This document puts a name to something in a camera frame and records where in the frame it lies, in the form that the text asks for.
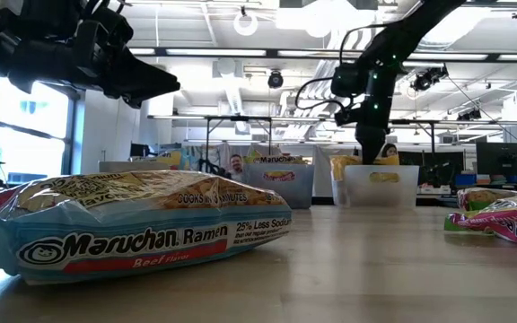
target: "person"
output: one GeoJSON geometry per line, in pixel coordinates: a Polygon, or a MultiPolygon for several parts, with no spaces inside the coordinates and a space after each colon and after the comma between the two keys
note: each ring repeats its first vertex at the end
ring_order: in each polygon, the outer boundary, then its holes
{"type": "Polygon", "coordinates": [[[242,157],[239,154],[231,156],[231,179],[242,181],[242,157]]]}
{"type": "Polygon", "coordinates": [[[382,148],[382,158],[396,156],[397,154],[399,154],[399,150],[395,144],[385,144],[384,148],[382,148]]]}

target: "window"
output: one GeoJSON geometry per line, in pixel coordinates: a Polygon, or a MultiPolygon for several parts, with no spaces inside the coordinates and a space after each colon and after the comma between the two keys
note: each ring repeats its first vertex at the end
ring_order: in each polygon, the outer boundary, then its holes
{"type": "Polygon", "coordinates": [[[63,169],[69,98],[41,83],[31,94],[0,78],[0,179],[20,184],[63,169]]]}
{"type": "Polygon", "coordinates": [[[31,94],[0,78],[0,121],[65,138],[69,98],[41,83],[31,94]]]}
{"type": "Polygon", "coordinates": [[[0,179],[20,184],[61,175],[65,143],[0,127],[0,179]]]}

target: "wooden table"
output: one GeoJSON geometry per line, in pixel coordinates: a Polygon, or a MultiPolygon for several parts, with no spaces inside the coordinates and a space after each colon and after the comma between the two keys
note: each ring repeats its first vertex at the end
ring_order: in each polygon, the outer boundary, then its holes
{"type": "Polygon", "coordinates": [[[517,245],[444,234],[450,211],[314,206],[237,257],[96,283],[0,271],[0,322],[517,322],[517,245]]]}

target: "man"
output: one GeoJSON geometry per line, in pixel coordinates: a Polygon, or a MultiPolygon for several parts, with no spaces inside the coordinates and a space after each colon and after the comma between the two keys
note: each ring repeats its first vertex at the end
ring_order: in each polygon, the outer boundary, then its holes
{"type": "Polygon", "coordinates": [[[239,154],[231,156],[231,179],[242,181],[242,157],[239,154]]]}

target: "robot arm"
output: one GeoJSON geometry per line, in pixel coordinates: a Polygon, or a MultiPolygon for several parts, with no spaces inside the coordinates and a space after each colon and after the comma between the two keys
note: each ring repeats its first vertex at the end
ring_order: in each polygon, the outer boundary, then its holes
{"type": "Polygon", "coordinates": [[[127,48],[133,29],[109,0],[24,0],[19,15],[0,10],[0,76],[24,92],[35,81],[103,91],[139,109],[177,91],[177,78],[127,48]]]}
{"type": "Polygon", "coordinates": [[[365,95],[360,108],[339,111],[337,125],[356,122],[356,140],[363,148],[364,164],[372,164],[384,146],[394,86],[404,62],[420,40],[466,0],[424,0],[408,17],[389,24],[354,63],[337,67],[332,93],[353,98],[365,95]]]}

